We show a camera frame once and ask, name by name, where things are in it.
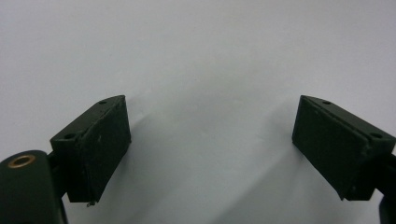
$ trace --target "gray surface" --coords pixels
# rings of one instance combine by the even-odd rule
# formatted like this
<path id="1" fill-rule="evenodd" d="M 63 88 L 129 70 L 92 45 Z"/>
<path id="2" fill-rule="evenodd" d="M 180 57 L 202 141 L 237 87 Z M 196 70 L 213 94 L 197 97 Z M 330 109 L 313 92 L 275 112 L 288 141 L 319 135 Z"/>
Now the gray surface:
<path id="1" fill-rule="evenodd" d="M 132 146 L 77 223 L 378 223 L 291 143 L 299 96 L 396 135 L 394 1 L 1 1 L 0 159 L 125 94 Z"/>

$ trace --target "mounting hole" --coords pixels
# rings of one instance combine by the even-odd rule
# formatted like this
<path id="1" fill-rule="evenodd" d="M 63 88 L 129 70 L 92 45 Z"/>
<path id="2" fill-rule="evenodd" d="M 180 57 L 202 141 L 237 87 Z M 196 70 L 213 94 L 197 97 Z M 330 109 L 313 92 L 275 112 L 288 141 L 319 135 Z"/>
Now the mounting hole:
<path id="1" fill-rule="evenodd" d="M 68 133 L 67 135 L 64 136 L 64 139 L 72 139 L 76 136 L 75 133 Z"/>
<path id="2" fill-rule="evenodd" d="M 370 135 L 374 138 L 382 138 L 382 135 L 379 133 L 370 133 Z"/>
<path id="3" fill-rule="evenodd" d="M 34 155 L 22 155 L 9 162 L 8 167 L 12 169 L 21 168 L 25 165 L 32 163 L 34 160 Z"/>

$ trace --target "screw hole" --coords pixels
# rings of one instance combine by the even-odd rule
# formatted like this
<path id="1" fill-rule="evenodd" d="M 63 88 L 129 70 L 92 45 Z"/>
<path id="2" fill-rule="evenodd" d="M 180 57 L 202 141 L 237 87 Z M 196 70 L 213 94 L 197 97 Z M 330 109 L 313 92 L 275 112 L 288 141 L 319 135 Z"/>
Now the screw hole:
<path id="1" fill-rule="evenodd" d="M 379 133 L 370 133 L 370 135 L 374 138 L 382 138 L 382 135 Z"/>
<path id="2" fill-rule="evenodd" d="M 74 133 L 68 133 L 67 135 L 64 136 L 64 139 L 71 139 L 74 138 L 76 135 Z"/>
<path id="3" fill-rule="evenodd" d="M 34 155 L 23 155 L 19 156 L 18 158 L 15 158 L 12 160 L 9 164 L 9 168 L 20 168 L 22 166 L 28 165 L 32 163 L 35 160 Z"/>

